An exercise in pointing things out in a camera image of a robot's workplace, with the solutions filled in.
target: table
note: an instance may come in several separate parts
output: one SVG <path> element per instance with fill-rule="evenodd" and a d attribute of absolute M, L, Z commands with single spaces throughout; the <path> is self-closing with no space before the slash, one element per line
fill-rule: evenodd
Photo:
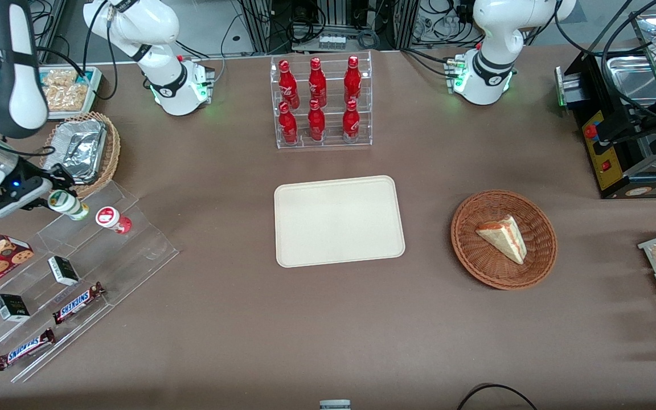
<path fill-rule="evenodd" d="M 656 283 L 636 249 L 656 237 L 656 200 L 598 199 L 555 103 L 554 67 L 575 56 L 529 47 L 502 100 L 473 106 L 375 52 L 375 143 L 348 151 L 276 149 L 268 58 L 229 60 L 214 103 L 187 117 L 119 65 L 100 106 L 122 138 L 115 179 L 183 252 L 30 381 L 0 378 L 0 408 L 439 409 L 482 382 L 545 409 L 656 408 Z M 276 263 L 278 185 L 381 174 L 396 181 L 402 257 Z M 554 223 L 557 263 L 530 290 L 487 288 L 451 250 L 455 208 L 493 188 Z M 17 213 L 0 233 L 25 239 L 52 218 Z"/>

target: aluminum foil container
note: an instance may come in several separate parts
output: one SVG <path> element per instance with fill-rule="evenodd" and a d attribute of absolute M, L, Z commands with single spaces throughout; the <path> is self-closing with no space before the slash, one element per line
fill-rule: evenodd
<path fill-rule="evenodd" d="M 47 157 L 44 168 L 61 163 L 77 185 L 98 179 L 98 171 L 107 135 L 106 125 L 98 120 L 63 122 L 52 137 L 55 153 Z"/>

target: small black box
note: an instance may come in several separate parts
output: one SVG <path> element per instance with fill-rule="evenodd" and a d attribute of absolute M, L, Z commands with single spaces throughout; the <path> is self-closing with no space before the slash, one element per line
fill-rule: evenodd
<path fill-rule="evenodd" d="M 21 296 L 0 293 L 0 315 L 10 322 L 24 322 L 29 319 L 29 311 Z"/>
<path fill-rule="evenodd" d="M 69 260 L 61 256 L 53 256 L 47 262 L 50 264 L 50 270 L 55 275 L 56 281 L 67 286 L 77 285 L 80 278 L 77 277 Z"/>

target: sandwich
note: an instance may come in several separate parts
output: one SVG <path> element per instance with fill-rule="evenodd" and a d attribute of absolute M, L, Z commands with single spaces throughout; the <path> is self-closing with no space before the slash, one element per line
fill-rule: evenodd
<path fill-rule="evenodd" d="M 503 220 L 483 223 L 476 232 L 510 260 L 523 265 L 528 250 L 515 218 L 507 215 Z"/>

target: round wicker basket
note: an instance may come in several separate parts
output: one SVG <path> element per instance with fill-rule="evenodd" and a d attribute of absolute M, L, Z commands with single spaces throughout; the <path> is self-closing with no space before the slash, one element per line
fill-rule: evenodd
<path fill-rule="evenodd" d="M 523 265 L 508 259 L 477 235 L 478 225 L 512 215 L 528 254 Z M 486 285 L 520 290 L 537 285 L 554 267 L 557 240 L 548 217 L 527 198 L 507 190 L 487 190 L 460 204 L 450 227 L 452 246 L 460 262 Z"/>
<path fill-rule="evenodd" d="M 99 112 L 88 112 L 86 114 L 76 115 L 75 117 L 70 117 L 65 120 L 65 122 L 70 121 L 84 121 L 84 120 L 98 120 L 102 121 L 108 127 L 108 133 L 105 138 L 105 147 L 102 149 L 102 159 L 101 166 L 99 170 L 98 179 L 89 185 L 76 185 L 75 191 L 79 198 L 84 198 L 93 192 L 98 192 L 105 186 L 115 175 L 115 170 L 118 167 L 118 155 L 120 155 L 120 136 L 118 135 L 118 130 L 115 129 L 115 126 L 105 115 L 102 115 Z M 46 145 L 52 143 L 52 138 L 55 135 L 57 127 L 52 130 L 49 138 L 47 138 Z M 44 157 L 39 160 L 39 166 L 44 166 Z"/>

